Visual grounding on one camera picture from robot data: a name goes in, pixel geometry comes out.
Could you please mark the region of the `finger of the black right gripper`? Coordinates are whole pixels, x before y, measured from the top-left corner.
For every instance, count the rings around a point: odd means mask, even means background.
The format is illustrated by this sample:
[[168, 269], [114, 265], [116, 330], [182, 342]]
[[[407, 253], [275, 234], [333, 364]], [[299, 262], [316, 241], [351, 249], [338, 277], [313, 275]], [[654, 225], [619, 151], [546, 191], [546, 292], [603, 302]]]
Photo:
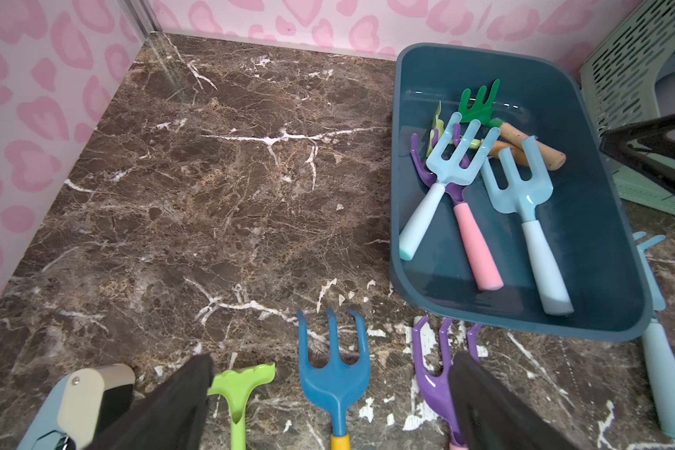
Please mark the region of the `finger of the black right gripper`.
[[674, 130], [675, 114], [618, 127], [604, 133], [600, 151], [675, 196], [675, 168], [655, 158], [675, 161]]

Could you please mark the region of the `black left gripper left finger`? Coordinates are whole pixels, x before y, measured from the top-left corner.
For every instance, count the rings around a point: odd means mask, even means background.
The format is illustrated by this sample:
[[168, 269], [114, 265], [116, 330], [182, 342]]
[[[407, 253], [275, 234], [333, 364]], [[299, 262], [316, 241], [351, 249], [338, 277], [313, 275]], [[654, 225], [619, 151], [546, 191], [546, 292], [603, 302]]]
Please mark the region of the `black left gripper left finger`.
[[193, 356], [167, 381], [91, 442], [90, 449], [198, 449], [214, 363]]

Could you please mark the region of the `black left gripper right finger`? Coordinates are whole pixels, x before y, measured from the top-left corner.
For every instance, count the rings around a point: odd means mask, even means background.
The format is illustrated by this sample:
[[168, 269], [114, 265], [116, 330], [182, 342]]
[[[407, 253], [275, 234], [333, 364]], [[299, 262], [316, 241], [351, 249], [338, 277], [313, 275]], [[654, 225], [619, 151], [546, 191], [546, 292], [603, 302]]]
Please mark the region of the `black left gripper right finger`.
[[470, 356], [448, 372], [457, 423], [469, 449], [574, 449], [573, 442], [523, 403]]

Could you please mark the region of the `lime rake wooden handle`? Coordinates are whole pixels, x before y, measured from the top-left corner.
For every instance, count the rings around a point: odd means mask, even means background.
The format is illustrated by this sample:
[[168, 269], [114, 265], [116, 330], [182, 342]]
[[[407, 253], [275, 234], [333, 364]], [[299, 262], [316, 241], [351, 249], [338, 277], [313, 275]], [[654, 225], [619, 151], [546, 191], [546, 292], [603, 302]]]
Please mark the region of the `lime rake wooden handle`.
[[246, 449], [246, 406], [252, 391], [270, 384], [276, 377], [275, 364], [227, 370], [213, 378], [207, 395], [226, 399], [231, 418], [231, 449]]

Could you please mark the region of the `light blue rake white handle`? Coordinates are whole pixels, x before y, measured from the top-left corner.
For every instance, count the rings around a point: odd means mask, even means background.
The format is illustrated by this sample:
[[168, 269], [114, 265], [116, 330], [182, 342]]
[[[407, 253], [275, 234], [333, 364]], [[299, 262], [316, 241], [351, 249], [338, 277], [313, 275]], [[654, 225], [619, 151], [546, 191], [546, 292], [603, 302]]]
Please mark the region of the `light blue rake white handle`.
[[498, 154], [507, 186], [500, 189], [491, 163], [485, 161], [480, 169], [487, 195], [493, 208], [502, 214], [517, 213], [525, 235], [530, 264], [543, 310], [548, 315], [566, 316], [574, 312], [560, 268], [536, 217], [536, 206], [551, 198], [553, 185], [536, 137], [522, 141], [522, 148], [531, 170], [531, 178], [524, 180], [510, 149]]

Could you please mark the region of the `blue rake yellow handle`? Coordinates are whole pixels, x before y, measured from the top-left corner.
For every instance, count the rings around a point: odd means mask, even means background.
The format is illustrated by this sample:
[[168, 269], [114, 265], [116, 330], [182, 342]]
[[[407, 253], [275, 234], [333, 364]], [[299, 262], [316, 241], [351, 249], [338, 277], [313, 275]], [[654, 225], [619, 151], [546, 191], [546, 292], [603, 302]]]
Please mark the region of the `blue rake yellow handle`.
[[349, 449], [350, 436], [347, 429], [347, 412], [365, 394], [371, 379], [371, 357], [365, 318], [355, 310], [349, 311], [354, 317], [359, 358], [347, 365], [339, 352], [339, 330], [337, 318], [328, 309], [329, 360], [324, 367], [314, 367], [309, 362], [309, 336], [307, 320], [303, 312], [296, 313], [299, 330], [299, 376], [306, 398], [318, 408], [328, 412], [332, 421], [331, 447]]

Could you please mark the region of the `light blue rake teal handle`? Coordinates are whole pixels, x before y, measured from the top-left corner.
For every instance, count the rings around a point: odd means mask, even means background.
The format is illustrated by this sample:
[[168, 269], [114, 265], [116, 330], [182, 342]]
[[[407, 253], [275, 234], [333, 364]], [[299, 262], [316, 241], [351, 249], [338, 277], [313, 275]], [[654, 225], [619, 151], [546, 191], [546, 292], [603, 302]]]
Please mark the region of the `light blue rake teal handle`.
[[661, 431], [675, 439], [675, 356], [669, 345], [665, 328], [657, 318], [657, 312], [666, 307], [656, 277], [649, 266], [645, 251], [663, 242], [666, 237], [656, 235], [636, 245], [652, 299], [652, 318], [642, 335], [642, 347]]

